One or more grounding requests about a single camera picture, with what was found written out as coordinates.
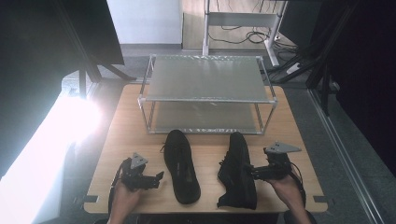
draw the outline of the glass shelf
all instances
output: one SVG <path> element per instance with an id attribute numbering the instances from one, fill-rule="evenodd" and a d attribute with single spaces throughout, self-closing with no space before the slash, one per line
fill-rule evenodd
<path id="1" fill-rule="evenodd" d="M 260 68 L 262 57 L 151 55 L 138 97 L 148 131 L 263 134 L 277 101 Z"/>

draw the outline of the gray floor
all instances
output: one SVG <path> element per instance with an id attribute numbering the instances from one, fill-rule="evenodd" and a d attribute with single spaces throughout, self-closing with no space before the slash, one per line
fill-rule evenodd
<path id="1" fill-rule="evenodd" d="M 121 46 L 125 57 L 125 66 L 116 65 L 121 71 L 132 77 L 142 77 L 146 72 L 146 64 L 150 53 L 156 54 L 201 54 L 200 51 L 181 50 L 179 46 Z M 264 55 L 267 68 L 271 67 L 265 52 L 258 51 L 211 51 L 211 54 L 226 55 Z M 64 194 L 62 200 L 61 216 L 50 223 L 93 223 L 106 214 L 88 214 L 83 210 L 85 194 L 88 191 L 92 175 L 98 162 L 106 133 L 113 118 L 122 87 L 128 83 L 121 80 L 103 67 L 100 67 L 103 81 L 91 85 L 90 99 L 98 103 L 104 111 L 104 121 L 100 132 L 91 136 L 84 143 L 70 148 L 65 163 Z M 285 72 L 276 78 L 285 76 Z M 314 214 L 318 223 L 374 223 L 364 210 L 364 197 L 358 193 L 354 176 L 350 176 L 340 153 L 337 151 L 323 119 L 317 112 L 310 92 L 305 88 L 304 82 L 308 76 L 304 74 L 289 82 L 282 84 L 290 104 L 293 116 L 297 122 L 305 146 L 318 175 L 320 185 L 329 205 L 328 211 Z M 65 93 L 78 93 L 78 75 L 71 74 L 64 81 Z M 342 141 L 346 154 L 352 160 L 358 177 L 366 187 L 369 196 L 375 202 L 382 222 L 396 223 L 396 180 L 387 167 L 378 158 L 370 144 L 359 132 L 353 122 L 345 114 L 335 100 L 335 95 L 329 100 L 330 116 L 337 136 Z"/>

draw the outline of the human hand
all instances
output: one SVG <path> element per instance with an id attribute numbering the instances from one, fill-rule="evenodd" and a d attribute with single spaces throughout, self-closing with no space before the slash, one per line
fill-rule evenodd
<path id="1" fill-rule="evenodd" d="M 122 224 L 139 202 L 141 192 L 142 189 L 130 191 L 120 180 L 117 181 L 107 224 Z"/>
<path id="2" fill-rule="evenodd" d="M 305 211 L 301 192 L 299 191 L 295 180 L 290 175 L 287 175 L 280 180 L 266 180 L 266 182 L 272 185 L 276 195 L 289 208 L 297 223 L 311 223 L 308 214 Z"/>

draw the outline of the sneaker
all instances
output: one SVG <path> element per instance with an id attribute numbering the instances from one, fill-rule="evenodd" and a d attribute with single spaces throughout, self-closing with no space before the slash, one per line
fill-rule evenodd
<path id="1" fill-rule="evenodd" d="M 250 173 L 248 145 L 241 133 L 230 135 L 230 147 L 220 162 L 218 178 L 226 188 L 219 198 L 218 207 L 256 209 L 257 193 L 253 176 Z"/>
<path id="2" fill-rule="evenodd" d="M 177 201 L 183 204 L 198 201 L 201 189 L 192 163 L 190 143 L 183 132 L 173 130 L 168 134 L 163 157 L 172 176 Z"/>

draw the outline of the wooden table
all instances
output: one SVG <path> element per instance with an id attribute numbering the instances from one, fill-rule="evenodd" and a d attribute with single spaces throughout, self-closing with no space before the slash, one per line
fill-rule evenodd
<path id="1" fill-rule="evenodd" d="M 137 103 L 141 86 L 125 86 L 120 97 L 117 111 L 109 128 L 107 139 L 92 178 L 88 196 L 97 196 L 96 203 L 84 203 L 89 213 L 107 213 L 108 193 L 111 182 L 123 160 L 137 152 L 148 160 L 144 175 L 156 175 L 164 171 L 158 189 L 144 190 L 140 203 L 134 210 L 141 214 L 163 213 L 278 213 L 288 208 L 276 196 L 273 188 L 266 182 L 256 180 L 258 203 L 256 210 L 221 207 L 217 208 L 219 197 L 225 188 L 217 179 L 219 162 L 229 147 L 228 134 L 186 134 L 189 139 L 195 172 L 201 186 L 201 198 L 193 204 L 177 202 L 161 149 L 167 134 L 148 133 L 142 112 Z M 255 167 L 268 165 L 264 147 L 275 141 L 300 147 L 302 151 L 289 153 L 290 160 L 301 170 L 307 194 L 306 209 L 310 212 L 324 212 L 326 203 L 317 203 L 314 196 L 323 197 L 318 178 L 311 160 L 305 150 L 303 139 L 290 111 L 285 93 L 274 87 L 278 106 L 265 135 L 245 135 L 251 164 Z"/>

